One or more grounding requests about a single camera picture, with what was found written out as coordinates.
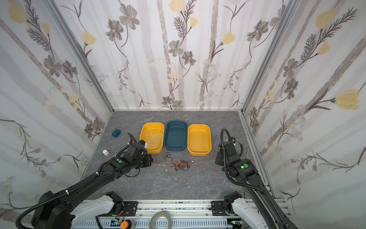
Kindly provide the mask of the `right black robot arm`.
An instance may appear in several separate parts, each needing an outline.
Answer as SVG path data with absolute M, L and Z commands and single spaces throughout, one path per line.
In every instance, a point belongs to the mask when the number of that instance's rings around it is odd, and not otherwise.
M 227 179 L 247 190 L 257 210 L 238 192 L 225 196 L 226 211 L 243 219 L 252 229 L 296 229 L 265 187 L 258 170 L 249 159 L 241 159 L 232 141 L 221 142 L 215 163 L 222 166 Z

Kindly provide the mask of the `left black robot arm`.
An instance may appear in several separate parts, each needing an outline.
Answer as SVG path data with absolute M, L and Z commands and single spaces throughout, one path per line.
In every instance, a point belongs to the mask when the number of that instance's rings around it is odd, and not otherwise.
M 124 151 L 102 163 L 97 171 L 80 182 L 58 191 L 47 192 L 40 198 L 45 204 L 35 209 L 31 225 L 36 229 L 70 229 L 77 225 L 76 208 L 93 193 L 129 173 L 132 169 L 151 166 L 147 143 L 130 143 Z

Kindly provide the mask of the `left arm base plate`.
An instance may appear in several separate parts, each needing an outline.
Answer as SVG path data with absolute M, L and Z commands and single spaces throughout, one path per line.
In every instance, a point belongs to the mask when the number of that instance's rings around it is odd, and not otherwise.
M 114 217 L 134 217 L 137 206 L 137 201 L 118 201 L 114 204 L 109 214 Z

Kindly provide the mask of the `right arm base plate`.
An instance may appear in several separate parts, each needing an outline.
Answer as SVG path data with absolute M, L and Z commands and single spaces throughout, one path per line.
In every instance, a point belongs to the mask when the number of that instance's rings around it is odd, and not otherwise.
M 224 201 L 211 201 L 211 207 L 209 209 L 213 216 L 235 216 L 231 204 Z

